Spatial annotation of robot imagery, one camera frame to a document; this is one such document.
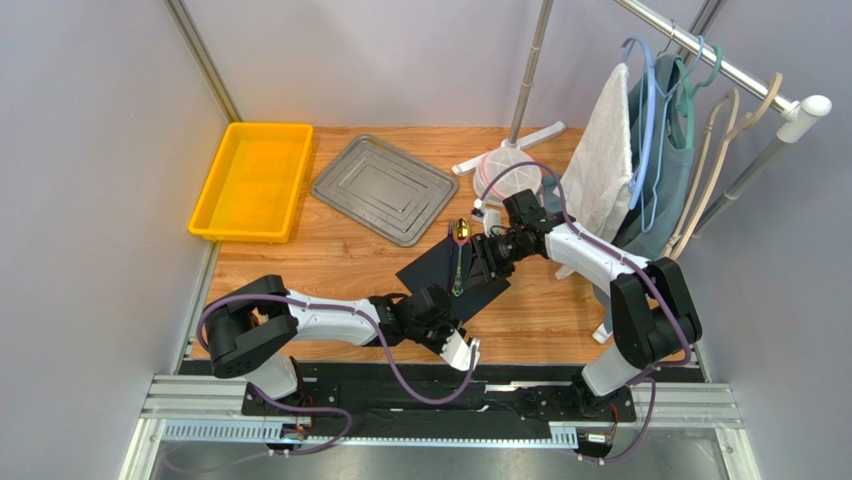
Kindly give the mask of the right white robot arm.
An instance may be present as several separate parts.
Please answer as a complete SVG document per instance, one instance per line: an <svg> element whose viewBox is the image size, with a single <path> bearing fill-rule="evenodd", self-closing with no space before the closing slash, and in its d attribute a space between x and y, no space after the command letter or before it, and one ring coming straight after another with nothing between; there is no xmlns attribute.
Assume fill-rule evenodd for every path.
<svg viewBox="0 0 852 480"><path fill-rule="evenodd" d="M679 264L630 254L565 213L549 213L524 190L503 202L509 225L472 236L468 286L503 280L517 262L541 256L581 274L608 296L614 343L571 380L568 405L581 418L607 411L616 393L703 335Z"/></svg>

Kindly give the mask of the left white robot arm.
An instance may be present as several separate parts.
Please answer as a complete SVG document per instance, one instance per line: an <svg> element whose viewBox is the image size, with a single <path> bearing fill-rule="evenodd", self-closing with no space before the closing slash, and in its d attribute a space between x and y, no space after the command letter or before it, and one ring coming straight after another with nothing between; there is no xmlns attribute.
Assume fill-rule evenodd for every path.
<svg viewBox="0 0 852 480"><path fill-rule="evenodd" d="M220 379L242 377L278 400L302 387L295 360L281 355L294 341L339 341L384 351L405 340L472 374L480 343L466 339L451 315L451 297L438 285L413 294L390 293L359 300L312 297L265 275L213 301L199 319L196 340Z"/></svg>

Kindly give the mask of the purple iridescent fork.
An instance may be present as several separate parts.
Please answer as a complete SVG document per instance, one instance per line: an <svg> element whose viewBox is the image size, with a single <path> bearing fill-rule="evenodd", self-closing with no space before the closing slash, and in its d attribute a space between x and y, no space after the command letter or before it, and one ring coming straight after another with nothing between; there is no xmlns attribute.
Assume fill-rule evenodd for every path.
<svg viewBox="0 0 852 480"><path fill-rule="evenodd" d="M455 296L455 276L457 270L457 243L456 243L456 227L457 221L455 219L448 221L448 229L447 229L447 242L449 247L449 266L448 266L448 279L447 279L447 291Z"/></svg>

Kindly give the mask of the black paper napkin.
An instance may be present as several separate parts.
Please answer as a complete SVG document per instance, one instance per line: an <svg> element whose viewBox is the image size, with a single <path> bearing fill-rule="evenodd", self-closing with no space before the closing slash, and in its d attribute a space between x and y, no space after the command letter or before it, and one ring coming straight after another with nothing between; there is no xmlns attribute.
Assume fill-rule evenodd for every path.
<svg viewBox="0 0 852 480"><path fill-rule="evenodd" d="M467 273L467 260L470 255L470 245L464 247L464 292L460 297L455 297L447 291L449 247L447 238L431 247L396 273L401 283L412 293L436 284L448 292L452 300L452 316L462 323L467 323L495 301L506 290L511 283L508 280L499 280L472 290L465 290L465 274Z"/></svg>

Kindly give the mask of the gold iridescent spoon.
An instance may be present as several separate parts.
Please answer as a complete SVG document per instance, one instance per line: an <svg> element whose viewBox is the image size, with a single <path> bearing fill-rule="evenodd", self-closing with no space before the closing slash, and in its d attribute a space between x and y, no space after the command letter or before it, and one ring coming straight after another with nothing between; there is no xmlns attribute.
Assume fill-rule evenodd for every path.
<svg viewBox="0 0 852 480"><path fill-rule="evenodd" d="M464 247L471 237L471 228L465 218L455 221L453 239L456 244L456 268L451 292L455 297L460 297L464 292Z"/></svg>

